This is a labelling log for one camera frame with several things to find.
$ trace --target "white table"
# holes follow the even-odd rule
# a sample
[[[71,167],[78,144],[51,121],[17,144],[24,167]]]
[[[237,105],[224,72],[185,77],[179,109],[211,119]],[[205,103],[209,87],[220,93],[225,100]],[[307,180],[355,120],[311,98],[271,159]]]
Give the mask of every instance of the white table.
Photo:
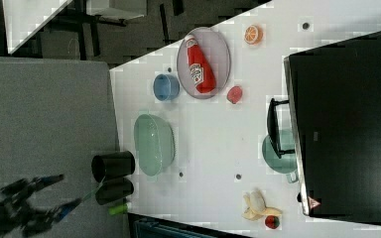
[[[307,31],[302,30],[304,22],[311,24]],[[264,28],[259,47],[243,41],[251,24]],[[131,212],[250,237],[381,237],[378,226],[305,217],[296,201],[299,184],[288,184],[284,175],[274,173],[261,153],[269,101],[287,95],[284,57],[380,31],[381,1],[275,0],[212,29],[224,36],[232,66],[226,88],[211,99],[196,100],[183,90],[171,103],[155,98],[155,76],[168,67],[177,74],[181,42],[111,70],[121,149],[136,154],[133,125],[142,108],[168,120],[177,143],[172,166],[157,181],[139,169],[131,176],[136,188]],[[244,96],[232,105],[225,94],[235,84],[243,87]],[[281,108],[281,126],[289,128],[288,107]],[[242,195],[255,187],[268,206],[283,210],[280,230],[266,230],[263,219],[241,217]]]
[[[2,0],[8,54],[14,53],[72,0]]]

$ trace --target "teal bowl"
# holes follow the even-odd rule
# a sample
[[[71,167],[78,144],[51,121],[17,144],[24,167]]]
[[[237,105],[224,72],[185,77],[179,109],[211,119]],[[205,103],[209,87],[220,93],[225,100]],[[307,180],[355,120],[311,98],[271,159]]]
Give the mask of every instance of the teal bowl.
[[[139,167],[149,177],[172,164],[175,144],[172,127],[158,116],[142,114],[134,126],[135,149]]]

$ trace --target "red fruit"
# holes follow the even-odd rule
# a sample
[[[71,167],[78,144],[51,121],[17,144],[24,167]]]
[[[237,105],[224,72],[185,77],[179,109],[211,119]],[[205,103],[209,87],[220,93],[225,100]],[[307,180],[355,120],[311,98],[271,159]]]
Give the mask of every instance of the red fruit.
[[[231,103],[236,104],[243,95],[243,90],[239,86],[233,86],[227,93],[227,100]]]
[[[280,226],[280,219],[277,216],[267,216],[265,218],[265,225],[270,229],[277,229]]]

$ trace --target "sticker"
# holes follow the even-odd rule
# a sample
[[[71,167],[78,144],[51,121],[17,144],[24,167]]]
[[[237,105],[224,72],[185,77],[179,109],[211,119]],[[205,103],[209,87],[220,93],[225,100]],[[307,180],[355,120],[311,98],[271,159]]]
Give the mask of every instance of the sticker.
[[[320,202],[314,200],[313,198],[309,197],[308,196],[308,199],[309,199],[309,207],[311,209],[314,209],[315,207],[319,206],[320,205]]]
[[[190,77],[195,86],[203,83],[203,67],[199,63],[194,63],[190,66]]]

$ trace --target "orange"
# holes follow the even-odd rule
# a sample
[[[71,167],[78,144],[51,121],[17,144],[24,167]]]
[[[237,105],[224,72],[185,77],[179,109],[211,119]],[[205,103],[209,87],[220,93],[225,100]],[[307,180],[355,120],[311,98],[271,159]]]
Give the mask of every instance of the orange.
[[[246,32],[244,33],[244,41],[249,45],[255,45],[262,40],[263,36],[262,29],[252,25],[246,29]]]

